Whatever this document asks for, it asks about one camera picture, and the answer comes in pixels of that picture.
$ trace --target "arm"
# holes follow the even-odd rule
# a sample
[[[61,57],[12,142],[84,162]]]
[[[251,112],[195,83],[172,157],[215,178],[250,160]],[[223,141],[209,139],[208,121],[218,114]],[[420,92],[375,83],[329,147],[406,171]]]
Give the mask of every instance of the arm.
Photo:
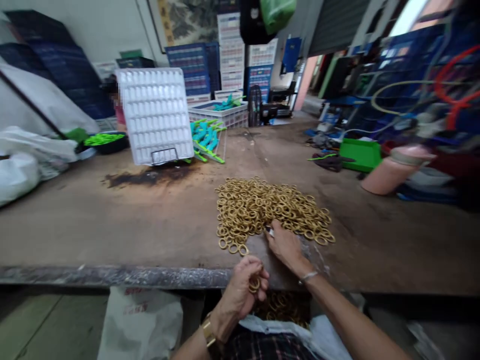
[[[255,294],[249,291],[249,282],[252,276],[259,276],[260,278],[260,288]],[[230,282],[210,315],[211,331],[220,346],[228,341],[239,321],[252,311],[255,301],[264,301],[267,298],[266,291],[269,287],[269,277],[269,273],[264,270],[262,261],[255,256],[245,256],[233,268]],[[184,359],[210,359],[207,340],[201,327],[171,358],[171,360]]]
[[[272,222],[274,236],[266,234],[270,249],[299,279],[315,268],[302,255],[300,240],[291,231]],[[310,277],[306,288],[325,311],[354,360],[407,360],[409,357],[368,317],[353,306],[320,274]]]

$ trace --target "white mold tray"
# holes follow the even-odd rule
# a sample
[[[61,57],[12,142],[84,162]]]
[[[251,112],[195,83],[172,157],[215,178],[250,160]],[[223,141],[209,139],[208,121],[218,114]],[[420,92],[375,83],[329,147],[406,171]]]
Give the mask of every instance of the white mold tray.
[[[194,156],[182,69],[116,71],[133,162],[160,165]]]

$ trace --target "wooden workbench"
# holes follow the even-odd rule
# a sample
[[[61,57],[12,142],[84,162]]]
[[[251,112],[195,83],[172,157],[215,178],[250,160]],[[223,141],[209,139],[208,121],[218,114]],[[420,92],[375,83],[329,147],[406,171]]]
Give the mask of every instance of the wooden workbench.
[[[356,172],[306,161],[314,152],[305,146],[307,127],[230,129],[224,165],[150,170],[133,165],[130,150],[75,164],[0,210],[0,282],[223,287],[240,256],[219,248],[214,188],[226,177],[258,175],[295,184],[330,209],[337,242],[306,243],[304,250],[338,288],[480,295],[477,216],[372,195]],[[264,260],[274,288],[297,289],[262,236],[248,246]]]

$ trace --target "plaid fabric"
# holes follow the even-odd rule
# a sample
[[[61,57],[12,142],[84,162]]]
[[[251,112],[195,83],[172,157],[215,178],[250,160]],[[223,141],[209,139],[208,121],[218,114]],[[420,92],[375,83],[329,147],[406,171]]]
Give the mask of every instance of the plaid fabric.
[[[223,360],[319,360],[290,334],[241,331],[224,349]]]

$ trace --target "gold watch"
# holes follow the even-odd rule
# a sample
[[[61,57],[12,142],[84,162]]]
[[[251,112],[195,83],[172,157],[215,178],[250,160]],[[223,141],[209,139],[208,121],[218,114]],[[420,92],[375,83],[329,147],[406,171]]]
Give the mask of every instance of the gold watch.
[[[212,312],[209,312],[206,317],[205,317],[205,320],[203,321],[203,323],[201,324],[201,328],[203,330],[203,336],[205,336],[205,340],[206,340],[206,347],[209,348],[210,346],[212,346],[215,341],[217,341],[217,339],[215,338],[213,332],[212,332],[212,324],[210,323],[210,314]]]

